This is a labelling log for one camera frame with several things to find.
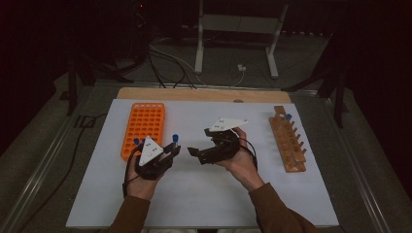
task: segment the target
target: person's left hand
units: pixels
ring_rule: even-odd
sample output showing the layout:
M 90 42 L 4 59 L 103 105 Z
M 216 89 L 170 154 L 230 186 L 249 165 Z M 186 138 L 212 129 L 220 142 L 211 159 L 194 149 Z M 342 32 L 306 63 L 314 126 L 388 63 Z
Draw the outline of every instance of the person's left hand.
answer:
M 136 156 L 133 155 L 128 168 L 127 180 L 127 196 L 135 196 L 150 201 L 155 194 L 155 187 L 162 176 L 155 181 L 145 180 L 134 170 Z

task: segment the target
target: wooden rack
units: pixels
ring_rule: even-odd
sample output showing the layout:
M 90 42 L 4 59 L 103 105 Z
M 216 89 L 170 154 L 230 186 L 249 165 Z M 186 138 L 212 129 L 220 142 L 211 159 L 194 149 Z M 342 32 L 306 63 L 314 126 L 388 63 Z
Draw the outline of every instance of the wooden rack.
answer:
M 300 134 L 296 135 L 297 128 L 293 128 L 294 121 L 290 121 L 290 116 L 285 112 L 283 106 L 274 107 L 276 115 L 269 118 L 276 144 L 282 156 L 287 173 L 304 172 L 306 158 L 302 150 L 303 142 L 299 143 Z

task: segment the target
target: dark background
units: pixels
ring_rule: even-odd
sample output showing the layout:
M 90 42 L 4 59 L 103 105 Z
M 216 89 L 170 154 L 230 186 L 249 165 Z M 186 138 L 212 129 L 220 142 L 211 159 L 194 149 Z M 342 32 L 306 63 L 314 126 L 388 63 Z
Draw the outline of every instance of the dark background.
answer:
M 147 28 L 154 25 L 174 38 L 184 35 L 182 25 L 197 23 L 196 1 L 136 2 L 144 3 L 139 11 Z M 270 1 L 232 2 L 205 1 L 205 12 L 267 17 L 278 11 Z M 68 41 L 99 62 L 114 64 L 115 39 L 107 31 L 117 25 L 130 27 L 128 4 L 123 0 L 2 3 L 0 153 L 54 94 L 53 80 L 67 72 Z M 330 37 L 316 70 L 348 65 L 346 86 L 354 91 L 409 196 L 411 14 L 411 0 L 293 1 L 283 28 L 288 35 L 303 32 Z M 151 31 L 145 33 L 150 38 Z

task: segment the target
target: sleeve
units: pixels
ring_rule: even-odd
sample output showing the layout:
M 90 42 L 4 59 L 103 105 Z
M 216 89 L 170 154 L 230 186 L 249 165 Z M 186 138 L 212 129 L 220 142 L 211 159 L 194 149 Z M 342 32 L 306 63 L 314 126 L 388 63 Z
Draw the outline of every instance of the sleeve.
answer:
M 249 193 L 257 211 L 262 232 L 317 232 L 303 216 L 288 209 L 270 183 Z
M 150 204 L 150 201 L 138 197 L 126 196 L 108 232 L 140 232 L 145 224 Z

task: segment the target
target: orange test tube rack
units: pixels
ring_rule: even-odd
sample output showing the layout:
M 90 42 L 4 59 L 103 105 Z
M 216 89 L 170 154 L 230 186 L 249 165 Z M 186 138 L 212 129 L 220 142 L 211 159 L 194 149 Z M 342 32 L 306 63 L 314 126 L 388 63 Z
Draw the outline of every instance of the orange test tube rack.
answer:
M 133 149 L 137 147 L 134 143 L 135 139 L 139 139 L 142 143 L 149 136 L 161 146 L 164 118 L 163 103 L 134 103 L 124 133 L 121 158 L 127 161 Z

